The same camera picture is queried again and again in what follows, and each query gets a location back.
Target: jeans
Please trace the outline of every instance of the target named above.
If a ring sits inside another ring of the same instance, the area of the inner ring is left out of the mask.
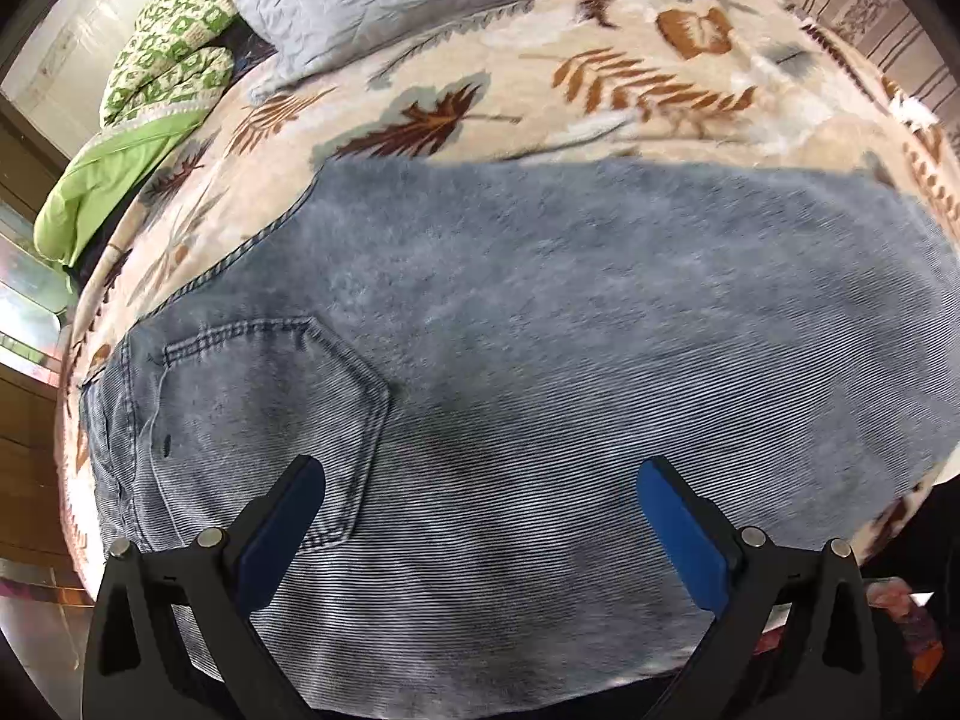
[[[302,452],[328,495],[253,623],[310,704],[477,717],[661,673],[709,615],[640,461],[778,543],[851,536],[960,440],[958,286],[856,176],[330,162],[85,386],[104,544],[226,526]]]

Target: screw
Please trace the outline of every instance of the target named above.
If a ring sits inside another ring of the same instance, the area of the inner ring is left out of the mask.
[[[834,538],[830,542],[830,550],[832,550],[837,557],[849,557],[853,552],[851,546],[846,541],[843,541],[842,538]]]
[[[743,532],[740,534],[740,537],[743,539],[743,542],[747,546],[751,547],[762,547],[767,542],[767,535],[760,530],[760,528],[744,528]]]
[[[130,552],[131,543],[126,536],[120,536],[110,545],[110,555],[114,557],[123,557]]]
[[[224,540],[224,532],[220,528],[204,528],[197,536],[197,543],[205,548],[215,547]]]

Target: wall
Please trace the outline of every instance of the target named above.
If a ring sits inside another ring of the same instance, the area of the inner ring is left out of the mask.
[[[107,77],[148,1],[58,0],[3,78],[3,96],[67,157],[99,130]]]

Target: bedspread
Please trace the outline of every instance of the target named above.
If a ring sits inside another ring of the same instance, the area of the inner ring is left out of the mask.
[[[287,210],[325,160],[642,157],[860,172],[915,196],[954,242],[960,233],[960,169],[939,124],[784,0],[522,1],[248,107],[272,61],[157,170],[80,298],[56,446],[64,533],[93,593],[104,546],[79,387],[140,317]],[[861,557],[933,476],[861,533]]]

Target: wooden cabinet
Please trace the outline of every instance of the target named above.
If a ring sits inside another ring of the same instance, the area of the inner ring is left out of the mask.
[[[62,170],[14,127],[12,114],[9,103],[0,104],[0,200],[33,221]]]
[[[0,365],[0,557],[69,567],[54,464],[56,390]]]

